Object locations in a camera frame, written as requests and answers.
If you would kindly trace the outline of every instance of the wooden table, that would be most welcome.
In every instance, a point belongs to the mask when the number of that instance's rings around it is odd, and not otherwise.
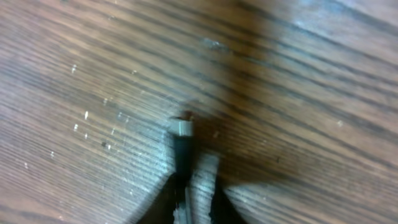
[[[195,113],[249,223],[398,222],[395,0],[3,0],[0,223],[129,223]]]

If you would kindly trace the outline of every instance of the dust speck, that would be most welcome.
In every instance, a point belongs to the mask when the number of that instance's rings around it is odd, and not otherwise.
[[[75,71],[76,71],[76,68],[77,68],[77,65],[73,65],[73,66],[72,66],[72,74],[74,74],[74,73],[75,73]]]
[[[213,138],[218,138],[219,135],[220,135],[220,132],[219,132],[219,131],[216,131],[216,132],[214,132],[214,134],[213,134]]]
[[[211,50],[217,50],[223,53],[229,52],[229,48],[225,44],[222,44],[218,41],[211,40],[209,38],[204,38],[202,42],[205,47]]]

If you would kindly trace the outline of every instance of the metal tip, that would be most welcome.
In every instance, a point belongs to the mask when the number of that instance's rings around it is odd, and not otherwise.
[[[181,118],[172,118],[169,132],[178,136],[193,136],[193,123]]]

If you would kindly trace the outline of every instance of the wood grain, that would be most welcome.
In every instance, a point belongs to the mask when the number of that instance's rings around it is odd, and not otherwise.
[[[195,112],[249,223],[398,223],[394,0],[0,2],[0,223],[130,223]]]

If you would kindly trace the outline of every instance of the wooden surface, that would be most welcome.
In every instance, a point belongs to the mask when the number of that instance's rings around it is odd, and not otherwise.
[[[398,222],[395,0],[3,0],[0,223],[129,223],[196,113],[249,223]]]

